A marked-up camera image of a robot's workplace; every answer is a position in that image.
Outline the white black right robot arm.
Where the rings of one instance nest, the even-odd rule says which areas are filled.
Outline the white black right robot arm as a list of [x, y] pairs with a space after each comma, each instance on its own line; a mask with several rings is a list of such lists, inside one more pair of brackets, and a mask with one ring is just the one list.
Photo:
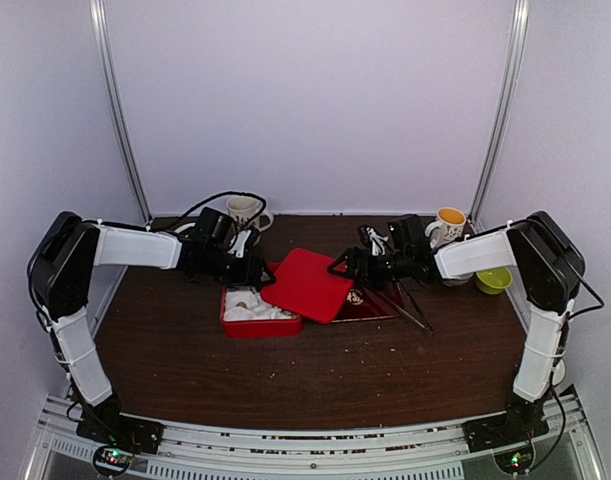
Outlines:
[[358, 229], [361, 244], [345, 250], [327, 268], [374, 293], [403, 279], [419, 284], [461, 281], [500, 267], [518, 270], [530, 321], [521, 362], [505, 412], [489, 426], [471, 422], [474, 439], [526, 441], [543, 431], [542, 405], [564, 374], [569, 323], [585, 272], [582, 254], [552, 217], [537, 211], [527, 218], [446, 244], [432, 239], [416, 214], [398, 217], [387, 234], [369, 225]]

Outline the red tin box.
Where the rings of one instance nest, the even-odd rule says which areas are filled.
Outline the red tin box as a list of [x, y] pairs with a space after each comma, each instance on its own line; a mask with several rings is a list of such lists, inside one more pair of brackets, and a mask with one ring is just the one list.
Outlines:
[[303, 320], [300, 315], [294, 314], [295, 318], [290, 320], [265, 320], [226, 323], [223, 321], [225, 310], [225, 292], [227, 290], [251, 289], [260, 294], [253, 287], [224, 287], [221, 295], [220, 324], [225, 334], [230, 338], [273, 338], [289, 337], [299, 335], [303, 328]]

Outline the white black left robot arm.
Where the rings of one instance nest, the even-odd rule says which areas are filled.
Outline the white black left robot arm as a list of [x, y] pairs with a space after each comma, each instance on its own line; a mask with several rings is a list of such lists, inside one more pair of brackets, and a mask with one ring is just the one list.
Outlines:
[[57, 361], [68, 376], [83, 414], [77, 433], [124, 450], [155, 450], [162, 425], [138, 424], [121, 412], [87, 321], [88, 293], [95, 268], [106, 265], [180, 270], [190, 278], [208, 275], [227, 287], [261, 290], [274, 273], [250, 249], [259, 231], [237, 227], [209, 207], [190, 223], [168, 228], [84, 220], [60, 213], [28, 263], [29, 294]]

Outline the metal serving tongs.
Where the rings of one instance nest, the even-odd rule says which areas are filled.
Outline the metal serving tongs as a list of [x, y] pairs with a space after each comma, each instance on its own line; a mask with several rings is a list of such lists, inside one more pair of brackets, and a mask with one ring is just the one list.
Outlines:
[[373, 289], [372, 295], [399, 317], [409, 320], [428, 335], [434, 333], [434, 327], [425, 316], [412, 292], [401, 282], [391, 282], [385, 289]]

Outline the red tin lid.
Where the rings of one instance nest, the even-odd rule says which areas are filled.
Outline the red tin lid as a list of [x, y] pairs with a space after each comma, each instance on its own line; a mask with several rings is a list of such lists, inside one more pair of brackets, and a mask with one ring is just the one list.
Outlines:
[[261, 290], [262, 299], [319, 324], [335, 320], [354, 281], [328, 272], [334, 259], [295, 248], [277, 267], [276, 281]]

